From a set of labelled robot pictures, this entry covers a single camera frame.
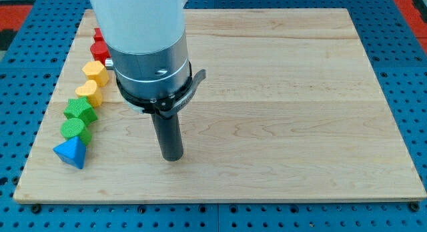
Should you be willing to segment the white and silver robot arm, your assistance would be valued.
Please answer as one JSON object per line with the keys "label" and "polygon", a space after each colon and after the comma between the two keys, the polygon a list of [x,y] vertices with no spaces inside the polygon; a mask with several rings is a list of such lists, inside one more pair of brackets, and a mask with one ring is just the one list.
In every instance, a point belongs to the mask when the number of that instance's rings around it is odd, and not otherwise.
{"label": "white and silver robot arm", "polygon": [[191,79],[187,0],[90,0],[113,61],[117,86],[130,104],[145,107],[175,95]]}

